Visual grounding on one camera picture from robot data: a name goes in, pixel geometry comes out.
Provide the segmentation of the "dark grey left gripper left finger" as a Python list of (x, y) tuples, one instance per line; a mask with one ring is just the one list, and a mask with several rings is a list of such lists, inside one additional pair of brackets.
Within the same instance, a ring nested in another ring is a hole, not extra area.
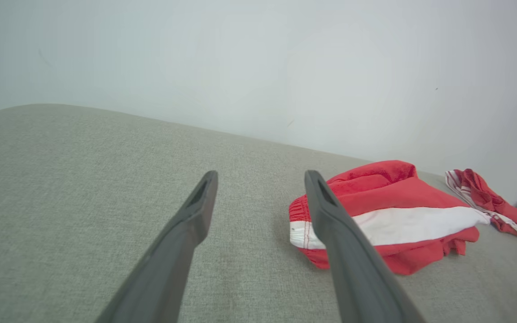
[(209, 233), (218, 172), (203, 175), (97, 318), (99, 323), (176, 323), (195, 248)]

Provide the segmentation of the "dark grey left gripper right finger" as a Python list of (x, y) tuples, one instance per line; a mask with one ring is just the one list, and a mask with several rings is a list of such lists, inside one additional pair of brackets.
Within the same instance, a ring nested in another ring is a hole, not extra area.
[(325, 245), (343, 323), (423, 323), (418, 308), (321, 174), (304, 186), (314, 233)]

